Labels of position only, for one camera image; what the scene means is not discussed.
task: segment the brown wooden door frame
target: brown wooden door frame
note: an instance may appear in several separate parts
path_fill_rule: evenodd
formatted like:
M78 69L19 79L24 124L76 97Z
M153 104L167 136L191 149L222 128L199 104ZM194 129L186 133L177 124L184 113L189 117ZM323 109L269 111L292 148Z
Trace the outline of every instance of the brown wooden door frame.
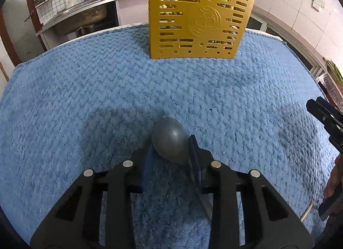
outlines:
M31 15L31 21L32 21L33 27L35 28L35 32L37 33L38 31L40 31L42 29L42 24L39 20L37 10L35 8L35 3L33 0L26 0L26 2L27 2L27 8L29 9L29 12L33 11L32 15ZM46 49L44 42L43 42L40 35L38 36L38 39L39 39L39 41L43 47L43 50L46 52L47 49Z
M8 35L5 20L2 14L2 8L0 8L0 37L13 65L17 66L18 64L22 63L21 59L18 57L18 54L13 46L11 38Z

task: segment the kitchen counter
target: kitchen counter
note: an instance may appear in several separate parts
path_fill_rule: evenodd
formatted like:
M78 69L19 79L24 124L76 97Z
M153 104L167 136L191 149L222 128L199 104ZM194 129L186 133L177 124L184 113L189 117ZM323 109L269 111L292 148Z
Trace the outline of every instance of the kitchen counter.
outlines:
M118 1L118 0L89 0L87 2L83 2L80 4L77 4L73 7L70 7L68 9L64 9L60 13L58 13L56 16L52 17L50 21L48 21L40 31L36 33L36 36L41 35L43 32L47 31L48 29L52 28L54 25L58 24L59 22L62 22L63 20L78 14L82 11L85 11L87 9L90 9L92 7L105 4L108 2L113 2L113 1Z

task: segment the yellow basket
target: yellow basket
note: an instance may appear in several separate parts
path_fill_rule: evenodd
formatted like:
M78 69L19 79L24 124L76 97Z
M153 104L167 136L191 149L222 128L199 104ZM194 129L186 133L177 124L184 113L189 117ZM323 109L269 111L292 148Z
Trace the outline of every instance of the yellow basket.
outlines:
M253 3L149 0L151 58L234 58Z

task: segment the silver screw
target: silver screw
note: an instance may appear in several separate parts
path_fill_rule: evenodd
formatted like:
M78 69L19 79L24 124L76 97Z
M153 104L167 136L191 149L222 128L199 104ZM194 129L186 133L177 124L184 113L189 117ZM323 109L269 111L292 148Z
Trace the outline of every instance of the silver screw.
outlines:
M259 177L261 175L261 173L258 170L252 170L250 174L253 177Z
M132 165L133 165L133 162L132 162L131 160L125 160L125 161L123 162L123 166L124 166L125 168L132 167Z
M220 168L222 166L222 163L220 163L219 161L212 161L211 166L213 168Z
M93 170L87 169L87 170L85 170L85 171L83 172L83 175L84 175L85 177L90 177L90 176L93 175Z

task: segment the countertop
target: countertop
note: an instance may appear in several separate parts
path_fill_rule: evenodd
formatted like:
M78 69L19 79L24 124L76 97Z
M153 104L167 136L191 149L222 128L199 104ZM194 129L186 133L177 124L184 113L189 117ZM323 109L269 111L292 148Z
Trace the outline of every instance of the countertop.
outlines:
M45 32L46 30L52 28L54 25L58 24L59 22L62 22L63 20L78 14L82 11L85 11L87 9L93 8L95 6L101 5L101 4L105 4L108 2L112 2L112 1L116 1L116 0L94 0L94 2L92 2L92 0L89 0L87 3L85 2L85 6L80 6L82 3L77 4L71 8L68 9L64 9L64 11L69 11L68 13L60 16L60 17L52 17L52 19L50 21L48 21L40 31L38 31L36 33L36 36L39 36L40 34L42 34L43 32Z

